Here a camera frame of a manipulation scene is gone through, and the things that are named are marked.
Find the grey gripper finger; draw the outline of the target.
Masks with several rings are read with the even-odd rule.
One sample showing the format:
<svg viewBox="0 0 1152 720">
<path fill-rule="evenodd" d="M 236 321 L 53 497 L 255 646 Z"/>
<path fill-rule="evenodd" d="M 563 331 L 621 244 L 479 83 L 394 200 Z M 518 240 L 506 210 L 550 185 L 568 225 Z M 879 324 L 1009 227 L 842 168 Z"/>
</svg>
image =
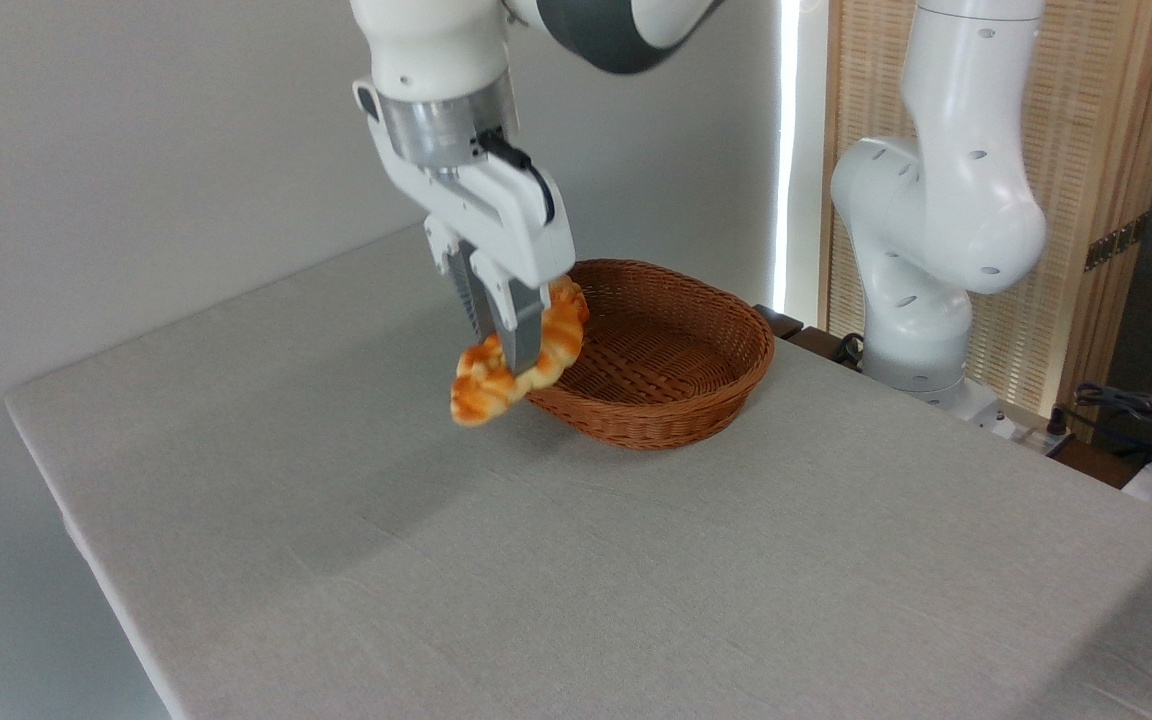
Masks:
<svg viewBox="0 0 1152 720">
<path fill-rule="evenodd" d="M 545 295 L 511 276 L 485 252 L 471 255 L 471 309 L 482 338 L 495 334 L 511 369 L 531 369 L 541 351 Z"/>
<path fill-rule="evenodd" d="M 424 232 L 435 270 L 453 283 L 477 341 L 492 336 L 495 332 L 492 304 L 471 265 L 475 247 L 434 215 L 426 217 Z"/>
</svg>

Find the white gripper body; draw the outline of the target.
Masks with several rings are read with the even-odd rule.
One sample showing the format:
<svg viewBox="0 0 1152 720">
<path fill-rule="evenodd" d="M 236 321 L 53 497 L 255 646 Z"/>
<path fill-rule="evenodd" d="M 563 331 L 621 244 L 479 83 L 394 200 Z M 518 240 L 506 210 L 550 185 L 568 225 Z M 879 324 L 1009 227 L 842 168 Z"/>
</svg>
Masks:
<svg viewBox="0 0 1152 720">
<path fill-rule="evenodd" d="M 370 79 L 353 88 L 382 167 L 397 190 L 526 286 L 541 288 L 575 263 L 556 182 L 511 145 L 511 86 L 435 103 L 401 103 Z"/>
</svg>

